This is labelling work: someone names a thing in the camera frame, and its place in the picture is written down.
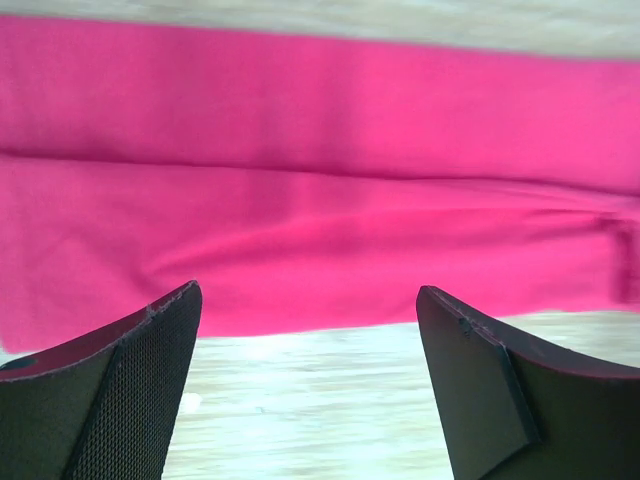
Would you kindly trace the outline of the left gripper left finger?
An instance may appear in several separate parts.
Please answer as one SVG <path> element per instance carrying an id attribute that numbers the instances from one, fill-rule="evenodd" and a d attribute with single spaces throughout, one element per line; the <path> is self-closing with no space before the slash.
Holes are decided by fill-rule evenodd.
<path id="1" fill-rule="evenodd" d="M 188 282 L 1 367 L 4 479 L 159 479 L 202 311 Z"/>

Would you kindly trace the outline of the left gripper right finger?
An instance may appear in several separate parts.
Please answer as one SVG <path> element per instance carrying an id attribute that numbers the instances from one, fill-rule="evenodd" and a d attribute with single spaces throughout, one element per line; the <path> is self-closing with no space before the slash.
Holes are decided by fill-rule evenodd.
<path id="1" fill-rule="evenodd" d="M 454 478 L 639 476 L 639 370 L 494 319 L 432 286 L 419 331 Z"/>

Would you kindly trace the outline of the pink t shirt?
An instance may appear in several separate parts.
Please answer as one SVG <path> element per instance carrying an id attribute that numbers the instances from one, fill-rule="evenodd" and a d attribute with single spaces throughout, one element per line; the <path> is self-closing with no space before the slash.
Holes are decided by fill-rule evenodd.
<path id="1" fill-rule="evenodd" d="M 1 343 L 639 306 L 639 66 L 5 15 Z"/>

